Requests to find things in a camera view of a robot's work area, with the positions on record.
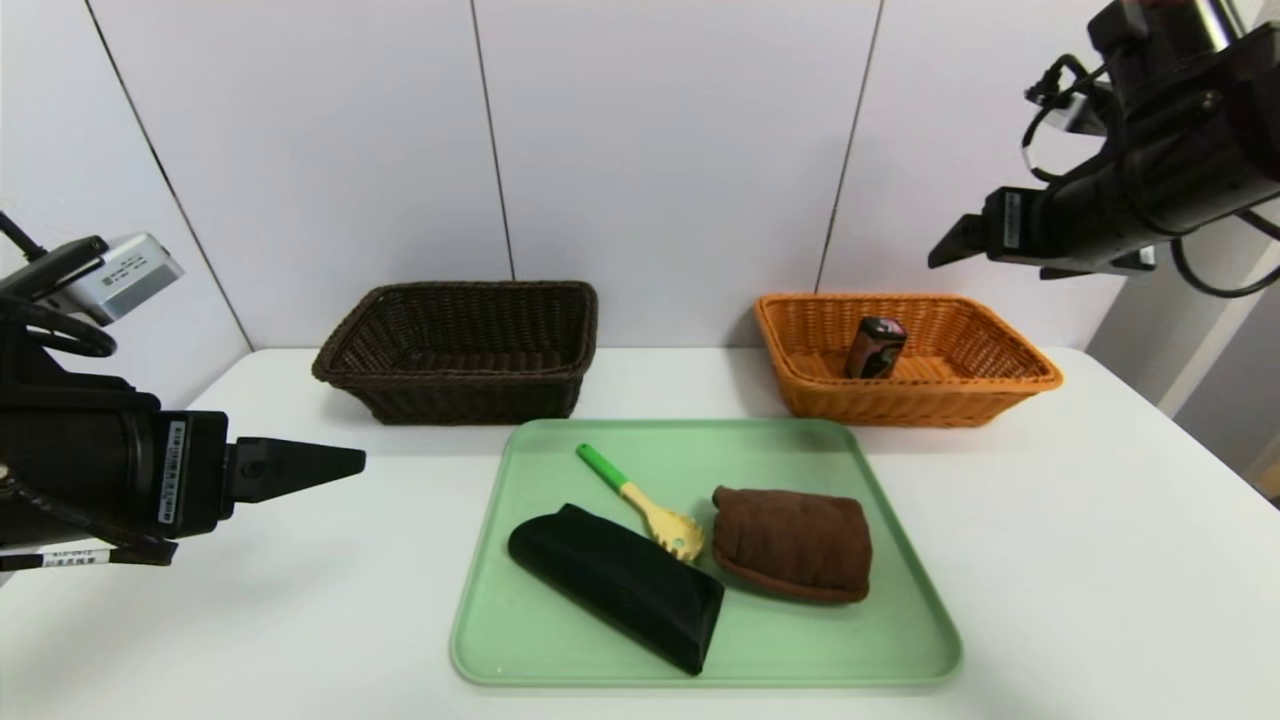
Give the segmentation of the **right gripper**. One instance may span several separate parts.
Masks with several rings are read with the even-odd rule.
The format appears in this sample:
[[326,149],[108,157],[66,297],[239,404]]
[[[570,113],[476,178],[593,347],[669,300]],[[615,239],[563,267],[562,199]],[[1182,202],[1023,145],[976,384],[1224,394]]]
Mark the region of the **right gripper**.
[[929,269],[986,255],[1042,278],[1152,272],[1170,237],[1170,168],[1149,149],[1106,143],[1038,190],[998,187],[986,219],[965,214],[928,252]]

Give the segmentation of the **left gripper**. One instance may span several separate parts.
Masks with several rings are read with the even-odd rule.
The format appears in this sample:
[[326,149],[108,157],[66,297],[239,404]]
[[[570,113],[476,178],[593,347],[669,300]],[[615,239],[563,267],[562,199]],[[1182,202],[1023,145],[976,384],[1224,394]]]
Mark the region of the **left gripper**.
[[242,437],[221,413],[18,413],[3,465],[79,519],[178,539],[211,532],[230,503],[261,503],[356,477],[360,448]]

